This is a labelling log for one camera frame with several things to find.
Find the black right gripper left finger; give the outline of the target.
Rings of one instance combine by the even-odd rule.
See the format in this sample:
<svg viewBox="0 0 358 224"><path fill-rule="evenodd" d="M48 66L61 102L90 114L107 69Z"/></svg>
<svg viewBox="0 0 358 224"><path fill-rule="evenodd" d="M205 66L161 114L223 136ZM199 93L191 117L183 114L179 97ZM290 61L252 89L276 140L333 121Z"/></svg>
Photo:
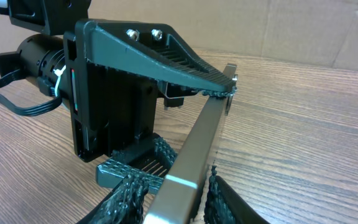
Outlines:
<svg viewBox="0 0 358 224"><path fill-rule="evenodd" d="M77 224L141 223L144 197L149 181L141 175L128 175Z"/></svg>

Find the Galaxy smartphone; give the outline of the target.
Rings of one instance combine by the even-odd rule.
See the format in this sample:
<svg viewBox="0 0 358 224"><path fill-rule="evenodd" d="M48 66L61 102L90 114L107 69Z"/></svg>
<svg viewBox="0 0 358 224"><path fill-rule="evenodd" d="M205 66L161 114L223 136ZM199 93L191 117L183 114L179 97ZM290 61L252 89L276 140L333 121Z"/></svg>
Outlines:
<svg viewBox="0 0 358 224"><path fill-rule="evenodd" d="M234 94L210 96L164 177L143 224L189 223L197 216Z"/></svg>

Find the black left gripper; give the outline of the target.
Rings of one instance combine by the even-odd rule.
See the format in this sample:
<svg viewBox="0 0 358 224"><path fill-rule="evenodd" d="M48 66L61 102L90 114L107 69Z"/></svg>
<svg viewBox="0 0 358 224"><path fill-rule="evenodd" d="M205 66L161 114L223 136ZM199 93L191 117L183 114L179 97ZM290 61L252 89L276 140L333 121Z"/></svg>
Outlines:
<svg viewBox="0 0 358 224"><path fill-rule="evenodd" d="M154 133L157 99L163 97L155 80L209 96L237 90L231 77L167 24L82 19L63 44L62 95L68 98L75 154L84 162L111 156L96 167L96 182L104 188L138 175L155 195L177 158Z"/></svg>

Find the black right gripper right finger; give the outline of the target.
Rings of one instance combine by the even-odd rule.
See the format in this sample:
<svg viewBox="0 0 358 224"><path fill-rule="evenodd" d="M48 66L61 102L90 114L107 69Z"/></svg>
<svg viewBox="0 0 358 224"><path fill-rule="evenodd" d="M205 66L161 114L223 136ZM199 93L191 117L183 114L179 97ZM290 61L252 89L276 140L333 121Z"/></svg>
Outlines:
<svg viewBox="0 0 358 224"><path fill-rule="evenodd" d="M211 167L204 222L209 224L269 224Z"/></svg>

